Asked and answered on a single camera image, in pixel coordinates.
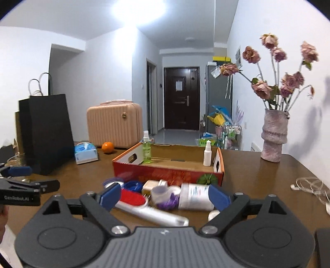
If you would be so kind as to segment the small white round lid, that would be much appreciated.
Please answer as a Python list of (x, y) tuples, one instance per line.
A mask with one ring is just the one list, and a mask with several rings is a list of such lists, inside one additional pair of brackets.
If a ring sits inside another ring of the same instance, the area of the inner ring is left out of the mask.
[(207, 220), (212, 221), (219, 214), (220, 214), (219, 210), (213, 210), (209, 213)]

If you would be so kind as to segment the dark blue ribbed cap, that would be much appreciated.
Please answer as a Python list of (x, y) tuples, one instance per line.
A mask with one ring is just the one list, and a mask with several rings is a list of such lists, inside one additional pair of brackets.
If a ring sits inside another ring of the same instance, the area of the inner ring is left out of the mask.
[(141, 193), (143, 189), (143, 183), (139, 181), (127, 181), (126, 183), (123, 184), (123, 189), (136, 192), (136, 193)]

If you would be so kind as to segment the large white labelled jar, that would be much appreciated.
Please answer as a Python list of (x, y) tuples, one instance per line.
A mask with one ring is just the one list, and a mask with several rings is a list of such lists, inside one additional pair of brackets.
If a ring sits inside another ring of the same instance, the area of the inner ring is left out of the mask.
[(212, 211), (214, 205), (209, 199), (209, 186), (201, 184), (181, 185), (179, 209)]

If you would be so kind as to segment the cream wall plug charger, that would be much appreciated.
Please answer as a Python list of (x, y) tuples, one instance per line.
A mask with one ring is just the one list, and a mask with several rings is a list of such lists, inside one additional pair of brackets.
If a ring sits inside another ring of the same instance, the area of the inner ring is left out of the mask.
[(142, 190), (141, 190), (141, 194), (143, 196), (151, 196), (151, 190), (154, 188), (154, 187), (157, 187), (157, 186), (167, 186), (168, 183), (166, 180), (160, 180), (160, 181), (156, 181), (156, 180), (148, 180), (144, 183), (143, 187), (142, 187)]

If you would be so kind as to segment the white tape roll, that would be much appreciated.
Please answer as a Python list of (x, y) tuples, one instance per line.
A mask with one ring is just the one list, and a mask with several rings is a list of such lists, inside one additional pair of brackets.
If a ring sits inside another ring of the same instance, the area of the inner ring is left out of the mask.
[(171, 198), (169, 187), (165, 185), (159, 185), (152, 188), (151, 198), (154, 205), (168, 202)]

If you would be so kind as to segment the small white spray bottle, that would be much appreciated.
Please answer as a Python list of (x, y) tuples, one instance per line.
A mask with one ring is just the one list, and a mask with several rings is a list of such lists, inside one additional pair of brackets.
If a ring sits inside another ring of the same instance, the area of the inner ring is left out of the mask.
[(204, 150), (203, 165), (211, 166), (211, 159), (212, 159), (211, 141), (207, 140), (205, 150)]

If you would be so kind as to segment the green spray bottle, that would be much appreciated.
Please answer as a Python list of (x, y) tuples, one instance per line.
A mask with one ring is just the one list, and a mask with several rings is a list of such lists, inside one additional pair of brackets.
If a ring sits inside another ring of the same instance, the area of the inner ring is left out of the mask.
[(143, 133), (143, 162), (149, 164), (152, 162), (151, 156), (151, 140), (149, 137), (149, 131), (146, 130)]

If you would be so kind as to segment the blue rimmed round mirror lid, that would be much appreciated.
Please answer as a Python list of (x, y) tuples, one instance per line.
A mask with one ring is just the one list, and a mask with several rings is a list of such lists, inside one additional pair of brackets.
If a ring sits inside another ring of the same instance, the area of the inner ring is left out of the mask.
[(110, 179), (106, 179), (102, 185), (104, 186), (104, 188), (108, 188), (109, 186), (111, 186), (114, 183), (118, 183), (121, 187), (123, 187), (124, 184), (124, 180), (119, 178), (119, 177), (112, 177)]

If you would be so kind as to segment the purple ribbed cap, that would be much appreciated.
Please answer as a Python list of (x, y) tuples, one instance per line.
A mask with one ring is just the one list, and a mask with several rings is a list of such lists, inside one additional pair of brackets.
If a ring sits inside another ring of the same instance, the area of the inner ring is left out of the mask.
[(158, 203), (156, 207), (160, 210), (174, 210), (178, 208), (179, 200), (180, 196), (172, 193), (169, 200)]

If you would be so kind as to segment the black paper bag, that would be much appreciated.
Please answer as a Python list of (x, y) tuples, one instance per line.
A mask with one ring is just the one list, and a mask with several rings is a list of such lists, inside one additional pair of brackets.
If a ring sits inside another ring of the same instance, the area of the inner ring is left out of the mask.
[(33, 173), (48, 175), (74, 158), (74, 141), (65, 94), (44, 95), (42, 73), (38, 90), (18, 102), (22, 147)]

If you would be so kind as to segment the orange fruit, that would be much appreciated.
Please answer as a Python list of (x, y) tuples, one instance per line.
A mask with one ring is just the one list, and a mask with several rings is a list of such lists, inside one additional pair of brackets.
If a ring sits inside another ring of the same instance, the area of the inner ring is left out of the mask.
[(115, 147), (112, 142), (104, 142), (101, 146), (101, 150), (104, 154), (111, 154), (114, 152)]

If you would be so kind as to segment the blue tissue box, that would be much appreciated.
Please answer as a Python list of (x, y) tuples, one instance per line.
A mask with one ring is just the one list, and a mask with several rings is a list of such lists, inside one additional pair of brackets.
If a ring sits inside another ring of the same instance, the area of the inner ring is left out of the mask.
[(80, 142), (74, 148), (75, 162), (77, 165), (98, 161), (98, 152), (90, 142)]

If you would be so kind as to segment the red cardboard box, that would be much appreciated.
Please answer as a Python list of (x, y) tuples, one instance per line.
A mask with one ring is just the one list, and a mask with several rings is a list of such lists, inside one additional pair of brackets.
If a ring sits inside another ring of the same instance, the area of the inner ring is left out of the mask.
[(168, 185), (222, 185), (224, 160), (222, 151), (212, 147), (211, 164), (204, 165), (205, 147), (151, 144), (151, 162), (146, 163), (143, 143), (124, 151), (112, 161), (114, 174), (124, 181), (164, 180)]

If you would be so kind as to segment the pink ribbed suitcase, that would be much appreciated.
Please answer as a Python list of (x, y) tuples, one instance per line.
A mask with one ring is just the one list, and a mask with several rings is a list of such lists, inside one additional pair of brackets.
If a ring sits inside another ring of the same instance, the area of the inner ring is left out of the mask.
[(131, 100), (110, 100), (87, 110), (89, 141), (115, 148), (130, 148), (143, 138), (142, 108)]

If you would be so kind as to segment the pink textured vase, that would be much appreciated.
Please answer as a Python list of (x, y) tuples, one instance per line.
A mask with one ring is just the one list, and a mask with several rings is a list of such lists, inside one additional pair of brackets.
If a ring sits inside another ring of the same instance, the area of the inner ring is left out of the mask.
[(265, 109), (261, 133), (261, 137), (264, 140), (261, 152), (263, 160), (274, 163), (280, 162), (283, 144), (286, 144), (288, 141), (288, 117), (287, 112)]

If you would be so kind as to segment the yellow watering can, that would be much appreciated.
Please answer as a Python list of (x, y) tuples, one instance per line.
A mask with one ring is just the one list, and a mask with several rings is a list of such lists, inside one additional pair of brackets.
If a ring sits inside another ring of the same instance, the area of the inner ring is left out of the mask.
[(212, 116), (207, 116), (207, 119), (212, 122), (214, 125), (216, 126), (223, 126), (224, 123), (226, 122), (226, 119), (225, 117), (220, 114), (220, 113), (216, 113), (215, 114), (215, 117), (212, 117)]

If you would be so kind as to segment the black smartphone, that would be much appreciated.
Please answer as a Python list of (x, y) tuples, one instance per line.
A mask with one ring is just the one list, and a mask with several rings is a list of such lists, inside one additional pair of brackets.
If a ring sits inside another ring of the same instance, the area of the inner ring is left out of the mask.
[(330, 229), (316, 230), (315, 239), (318, 267), (330, 268)]

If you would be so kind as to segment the grey refrigerator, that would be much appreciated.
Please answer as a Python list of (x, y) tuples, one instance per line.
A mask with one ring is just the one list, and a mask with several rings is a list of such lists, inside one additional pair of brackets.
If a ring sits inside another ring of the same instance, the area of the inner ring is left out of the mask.
[(232, 96), (226, 90), (228, 77), (221, 74), (216, 78), (212, 72), (225, 61), (215, 61), (211, 65), (207, 65), (206, 71), (206, 115), (214, 116), (216, 109), (213, 106), (224, 108), (226, 114), (232, 116)]

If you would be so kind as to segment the dried pink roses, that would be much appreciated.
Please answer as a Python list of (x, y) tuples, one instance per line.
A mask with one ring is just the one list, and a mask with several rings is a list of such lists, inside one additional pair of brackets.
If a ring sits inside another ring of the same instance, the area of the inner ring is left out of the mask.
[(270, 110), (280, 110), (281, 112), (289, 112), (293, 105), (296, 103), (298, 97), (306, 89), (309, 89), (308, 97), (313, 99), (315, 96), (315, 89), (311, 84), (305, 84), (305, 78), (302, 74), (302, 67), (306, 67), (309, 71), (312, 70), (312, 64), (319, 61), (319, 54), (315, 46), (303, 41), (300, 46), (300, 53), (302, 59), (299, 64), (298, 71), (294, 74), (285, 73), (280, 75), (280, 63), (287, 60), (287, 53), (279, 47), (279, 39), (272, 33), (263, 34), (260, 37), (261, 44), (269, 51), (271, 57), (271, 65), (274, 76), (274, 84), (271, 85), (266, 81), (263, 76), (259, 62), (261, 61), (260, 54), (257, 50), (247, 46), (243, 53), (242, 58), (250, 64), (256, 65), (258, 74), (256, 77), (250, 79), (243, 74), (237, 64), (226, 62), (212, 72), (212, 75), (217, 78), (218, 76), (227, 77), (227, 86), (232, 82), (234, 74), (240, 74), (251, 85), (253, 92), (263, 100), (265, 108)]

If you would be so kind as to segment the dark brown entrance door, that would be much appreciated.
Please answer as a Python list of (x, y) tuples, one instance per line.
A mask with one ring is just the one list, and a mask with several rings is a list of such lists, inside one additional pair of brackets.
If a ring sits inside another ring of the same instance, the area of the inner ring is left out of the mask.
[(164, 128), (199, 130), (200, 72), (198, 67), (164, 69)]

